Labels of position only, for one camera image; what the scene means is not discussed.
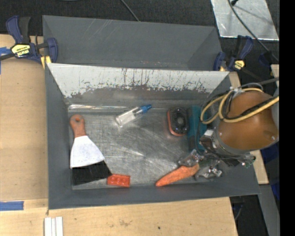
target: black carpet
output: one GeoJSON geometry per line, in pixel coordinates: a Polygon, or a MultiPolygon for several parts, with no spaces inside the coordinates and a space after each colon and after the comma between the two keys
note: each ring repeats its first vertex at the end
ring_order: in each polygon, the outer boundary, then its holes
{"type": "MultiPolygon", "coordinates": [[[[124,0],[142,22],[216,26],[210,0],[124,0]]],[[[266,0],[274,26],[280,34],[280,0],[266,0]]],[[[86,17],[135,21],[120,0],[0,0],[0,33],[7,33],[5,22],[14,15],[30,16],[30,35],[42,35],[42,15],[86,17]]],[[[279,58],[278,41],[262,41],[279,58]]],[[[235,49],[236,39],[220,38],[222,50],[235,49]]],[[[257,42],[246,57],[246,69],[262,80],[273,78],[269,68],[261,66],[258,58],[265,49],[257,42]]],[[[241,84],[258,82],[252,76],[238,73],[241,84]]],[[[266,85],[265,92],[273,94],[275,83],[266,85]]],[[[245,197],[237,220],[239,236],[267,235],[257,197],[245,197]]]]}

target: black bristle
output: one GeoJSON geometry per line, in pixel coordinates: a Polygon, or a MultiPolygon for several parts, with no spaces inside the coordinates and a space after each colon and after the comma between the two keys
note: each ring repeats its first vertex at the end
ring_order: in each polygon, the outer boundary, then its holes
{"type": "Polygon", "coordinates": [[[80,185],[80,184],[104,179],[111,175],[112,173],[109,170],[105,161],[101,161],[96,164],[73,168],[72,184],[80,185]]]}

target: white plastic piece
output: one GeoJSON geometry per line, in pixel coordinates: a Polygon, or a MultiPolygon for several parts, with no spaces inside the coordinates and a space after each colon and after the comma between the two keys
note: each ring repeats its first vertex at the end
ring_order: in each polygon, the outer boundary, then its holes
{"type": "Polygon", "coordinates": [[[92,165],[104,160],[102,152],[88,136],[80,136],[74,139],[70,154],[71,169],[92,165]]]}
{"type": "Polygon", "coordinates": [[[44,236],[63,236],[62,217],[44,219],[44,236]]]}

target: yellow clamp label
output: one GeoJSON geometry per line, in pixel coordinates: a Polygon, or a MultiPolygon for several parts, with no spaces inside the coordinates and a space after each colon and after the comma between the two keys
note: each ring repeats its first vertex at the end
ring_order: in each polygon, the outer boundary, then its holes
{"type": "Polygon", "coordinates": [[[12,47],[11,52],[16,54],[18,57],[28,54],[30,52],[30,46],[29,45],[16,45],[12,47]]]}
{"type": "Polygon", "coordinates": [[[241,70],[245,66],[245,62],[243,60],[236,60],[234,67],[238,70],[241,70]]]}

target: brush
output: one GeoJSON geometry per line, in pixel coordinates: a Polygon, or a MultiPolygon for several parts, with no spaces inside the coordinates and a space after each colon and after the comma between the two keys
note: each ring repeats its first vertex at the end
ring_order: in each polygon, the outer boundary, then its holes
{"type": "Polygon", "coordinates": [[[83,116],[73,115],[70,118],[70,126],[74,133],[70,154],[72,184],[80,185],[111,176],[102,152],[86,134],[83,116]]]}

